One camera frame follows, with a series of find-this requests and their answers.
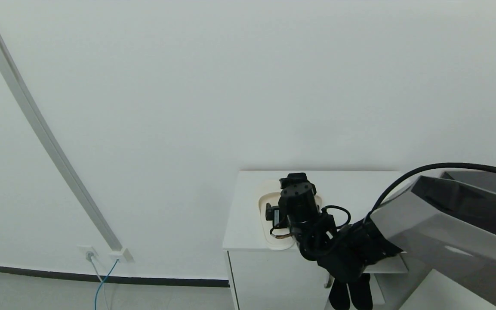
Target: white cabinet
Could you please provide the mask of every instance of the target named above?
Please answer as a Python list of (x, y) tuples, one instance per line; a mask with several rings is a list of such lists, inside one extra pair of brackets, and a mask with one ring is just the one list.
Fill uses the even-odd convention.
[(241, 310), (324, 309), (328, 273), (316, 262), (292, 251), (230, 251), (229, 257)]
[[(273, 251), (265, 239), (268, 230), (262, 226), (258, 205), (261, 195), (265, 193), (260, 191), (260, 185), (268, 180), (286, 177), (289, 172), (293, 171), (238, 173), (223, 241), (237, 310), (324, 310), (327, 306), (332, 283), (328, 283), (326, 269), (319, 267), (315, 261), (303, 259), (296, 245), (283, 251)], [(309, 181), (317, 187), (323, 206), (343, 206), (350, 211), (352, 222), (362, 219), (383, 190), (401, 175), (395, 171), (306, 173)], [(330, 213), (338, 216), (336, 222), (343, 222), (343, 214)], [(389, 276), (385, 279), (395, 282), (405, 278), (407, 267), (401, 257), (392, 257), (367, 268), (366, 272), (376, 274), (372, 275), (370, 283), (374, 304), (387, 305), (388, 296), (382, 294), (380, 288), (381, 282), (387, 281), (380, 281), (380, 276), (385, 273)], [(398, 300), (403, 299), (403, 292), (404, 289), (393, 292), (396, 295), (394, 304), (399, 306)]]

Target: gray floor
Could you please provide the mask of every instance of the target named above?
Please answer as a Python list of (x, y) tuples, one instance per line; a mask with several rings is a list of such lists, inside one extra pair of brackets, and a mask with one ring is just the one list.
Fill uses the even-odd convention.
[[(0, 310), (92, 309), (98, 284), (0, 273)], [(233, 310), (228, 288), (107, 284), (111, 310)], [(99, 294), (98, 309), (106, 306)]]

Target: gray cable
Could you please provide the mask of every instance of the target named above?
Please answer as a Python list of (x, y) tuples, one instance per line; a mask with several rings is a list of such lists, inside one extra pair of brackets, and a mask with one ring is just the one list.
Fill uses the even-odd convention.
[[(91, 265), (93, 266), (93, 269), (95, 269), (95, 273), (97, 275), (97, 278), (99, 279), (99, 281), (102, 282), (101, 275), (99, 275), (99, 271), (97, 270), (97, 267), (95, 267), (95, 263), (93, 263), (93, 256), (94, 256), (93, 253), (88, 252), (85, 259), (87, 259), (89, 261), (89, 263), (91, 263)], [(105, 288), (104, 284), (102, 285), (102, 296), (105, 299), (106, 310), (110, 310), (110, 307), (108, 306), (108, 302), (106, 301), (106, 288)]]

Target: blue cable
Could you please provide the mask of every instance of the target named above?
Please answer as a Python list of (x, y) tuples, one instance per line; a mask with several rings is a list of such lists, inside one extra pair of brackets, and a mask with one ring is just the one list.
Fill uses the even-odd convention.
[(97, 288), (97, 292), (95, 293), (95, 310), (97, 310), (97, 296), (99, 294), (99, 291), (101, 290), (101, 287), (102, 285), (106, 282), (106, 279), (108, 279), (108, 276), (110, 275), (110, 273), (112, 273), (112, 271), (114, 270), (114, 267), (116, 267), (116, 264), (119, 262), (120, 260), (119, 259), (116, 259), (116, 262), (114, 263), (114, 266), (112, 266), (112, 269), (110, 269), (110, 271), (108, 272), (108, 274), (105, 276), (104, 279), (102, 279), (102, 282), (101, 284), (99, 284), (99, 287)]

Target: white cabinet top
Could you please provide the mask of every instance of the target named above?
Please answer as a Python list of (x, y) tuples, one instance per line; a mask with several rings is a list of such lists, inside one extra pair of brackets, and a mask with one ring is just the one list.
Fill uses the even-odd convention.
[[(267, 247), (260, 224), (258, 201), (260, 186), (267, 180), (285, 178), (297, 171), (240, 171), (236, 179), (234, 198), (229, 210), (223, 241), (226, 250), (271, 251)], [(351, 223), (362, 219), (378, 196), (402, 174), (397, 171), (303, 171), (317, 187), (323, 206), (336, 205), (351, 213)], [(338, 210), (328, 210), (336, 223), (345, 216)], [(286, 251), (298, 251), (291, 247)]]

